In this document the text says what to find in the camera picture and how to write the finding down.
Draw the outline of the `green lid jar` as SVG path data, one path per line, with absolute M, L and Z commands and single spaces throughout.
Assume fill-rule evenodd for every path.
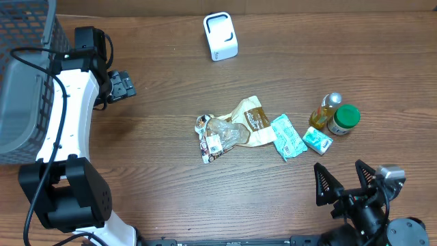
M 340 106 L 328 121 L 329 131 L 335 135 L 348 134 L 361 119 L 361 113 L 354 105 Z

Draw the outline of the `green Kleenex tissue pack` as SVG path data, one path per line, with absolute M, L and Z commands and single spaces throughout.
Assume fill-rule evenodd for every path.
M 325 154 L 333 143 L 333 140 L 330 137 L 312 126 L 307 129 L 302 140 L 307 146 L 320 155 Z

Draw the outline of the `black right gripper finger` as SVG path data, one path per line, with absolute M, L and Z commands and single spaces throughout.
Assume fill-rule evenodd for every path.
M 374 184 L 375 169 L 360 159 L 355 162 L 355 168 L 361 185 L 361 190 L 373 191 L 376 187 Z
M 343 185 L 321 163 L 316 163 L 313 167 L 317 206 L 333 204 L 341 197 Z

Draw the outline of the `clear plastic bottle grey cap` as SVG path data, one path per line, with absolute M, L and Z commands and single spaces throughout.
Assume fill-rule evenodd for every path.
M 342 103 L 342 95 L 338 92 L 332 92 L 322 100 L 321 105 L 311 114 L 309 118 L 309 125 L 313 128 L 321 130 L 329 121 L 336 110 Z

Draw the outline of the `brown patterned snack bag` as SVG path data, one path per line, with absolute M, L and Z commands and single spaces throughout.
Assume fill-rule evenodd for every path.
M 257 96 L 243 99 L 227 115 L 201 115 L 195 132 L 199 136 L 201 157 L 211 163 L 232 148 L 258 147 L 274 142 L 277 136 Z

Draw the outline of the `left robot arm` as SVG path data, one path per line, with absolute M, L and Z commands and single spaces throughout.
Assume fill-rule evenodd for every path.
M 110 70 L 110 37 L 95 27 L 74 30 L 74 48 L 55 51 L 43 72 L 55 82 L 48 131 L 36 161 L 19 169 L 18 181 L 30 202 L 23 240 L 37 215 L 46 229 L 70 241 L 85 237 L 94 245 L 143 245 L 140 232 L 113 211 L 109 185 L 89 160 L 89 132 L 94 110 L 136 95 L 127 72 Z

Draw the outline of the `mint green wipes pack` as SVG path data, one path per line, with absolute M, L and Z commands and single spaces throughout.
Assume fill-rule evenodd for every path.
M 285 162 L 308 150 L 289 118 L 282 114 L 270 123 L 277 139 L 274 146 Z

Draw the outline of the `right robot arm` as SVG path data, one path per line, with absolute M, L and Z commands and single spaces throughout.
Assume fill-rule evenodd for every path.
M 404 187 L 405 171 L 397 165 L 373 169 L 362 160 L 355 162 L 355 168 L 361 187 L 346 190 L 321 163 L 314 165 L 316 204 L 332 204 L 332 218 L 351 221 L 321 234 L 318 245 L 429 245 L 425 224 L 420 219 L 389 219 L 390 202 Z

